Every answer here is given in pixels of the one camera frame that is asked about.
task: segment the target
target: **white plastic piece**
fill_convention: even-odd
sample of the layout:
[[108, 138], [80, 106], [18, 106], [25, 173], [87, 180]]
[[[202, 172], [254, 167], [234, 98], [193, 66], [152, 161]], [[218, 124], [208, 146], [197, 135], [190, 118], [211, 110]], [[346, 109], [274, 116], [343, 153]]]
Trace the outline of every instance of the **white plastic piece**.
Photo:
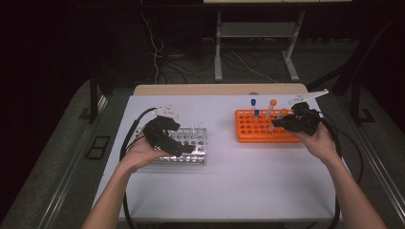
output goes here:
[[294, 105], [296, 103], [300, 103], [300, 102], [306, 102], [310, 99], [322, 96], [324, 94], [327, 94], [329, 91], [327, 89], [325, 89], [322, 92], [315, 92], [315, 93], [308, 93], [308, 94], [297, 94], [297, 96], [295, 96], [293, 99], [291, 99], [288, 104], [289, 105]]
[[174, 119], [179, 118], [179, 115], [176, 114], [171, 107], [159, 107], [155, 111], [153, 111], [153, 114], [158, 116], [171, 117]]

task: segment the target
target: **hand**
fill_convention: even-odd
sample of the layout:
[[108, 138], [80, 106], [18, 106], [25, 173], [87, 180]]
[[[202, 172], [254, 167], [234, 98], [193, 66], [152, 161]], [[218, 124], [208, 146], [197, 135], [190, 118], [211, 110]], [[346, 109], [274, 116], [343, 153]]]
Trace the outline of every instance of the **hand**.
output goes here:
[[299, 138], [307, 146], [308, 151], [318, 157], [324, 164], [339, 158], [330, 133], [322, 122], [318, 124], [316, 133], [312, 136], [294, 132], [290, 134]]
[[152, 163], [155, 159], [162, 156], [170, 155], [162, 150], [153, 149], [149, 145], [144, 133], [140, 132], [134, 144], [131, 145], [125, 157], [119, 163], [119, 166], [133, 174], [137, 169]]

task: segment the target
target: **person's right hand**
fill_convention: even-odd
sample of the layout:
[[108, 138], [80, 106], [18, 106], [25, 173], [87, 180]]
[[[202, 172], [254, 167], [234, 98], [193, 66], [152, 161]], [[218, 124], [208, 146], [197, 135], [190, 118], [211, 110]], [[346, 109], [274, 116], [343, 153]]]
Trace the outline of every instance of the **person's right hand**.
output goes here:
[[340, 159], [336, 153], [330, 133], [322, 122], [318, 124], [316, 133], [312, 136], [295, 132], [290, 132], [290, 134], [299, 138], [307, 146], [308, 151], [318, 157], [324, 164], [335, 159]]

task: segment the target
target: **background table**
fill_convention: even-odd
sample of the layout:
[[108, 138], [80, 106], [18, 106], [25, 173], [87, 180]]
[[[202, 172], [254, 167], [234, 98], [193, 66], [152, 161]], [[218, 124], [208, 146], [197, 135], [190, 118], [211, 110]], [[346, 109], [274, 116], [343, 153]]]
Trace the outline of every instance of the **background table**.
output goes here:
[[[278, 108], [288, 108], [295, 96], [293, 88], [305, 92], [302, 85], [290, 84], [139, 86], [128, 101], [96, 199], [118, 163], [119, 149], [133, 121], [150, 107], [172, 105], [182, 127], [202, 123], [207, 128], [207, 162], [205, 166], [151, 164], [139, 169], [127, 188], [135, 220], [331, 219], [334, 189], [330, 175], [303, 144], [250, 144], [236, 139], [235, 110], [250, 108], [251, 98], [257, 99], [257, 108], [265, 109], [271, 98], [278, 100]], [[315, 100], [309, 105], [319, 110]], [[152, 118], [153, 114], [147, 114], [139, 126]]]

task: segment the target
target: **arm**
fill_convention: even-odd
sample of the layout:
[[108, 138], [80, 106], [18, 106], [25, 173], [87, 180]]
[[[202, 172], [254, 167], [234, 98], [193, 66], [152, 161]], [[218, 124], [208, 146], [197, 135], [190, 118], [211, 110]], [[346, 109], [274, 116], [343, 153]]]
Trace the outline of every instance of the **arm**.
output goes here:
[[120, 206], [131, 174], [161, 156], [168, 154], [152, 149], [144, 137], [139, 138], [117, 165], [82, 229], [116, 228]]
[[309, 152], [327, 166], [348, 228], [387, 228], [336, 153], [330, 133], [322, 123], [313, 136], [291, 134], [300, 138]]

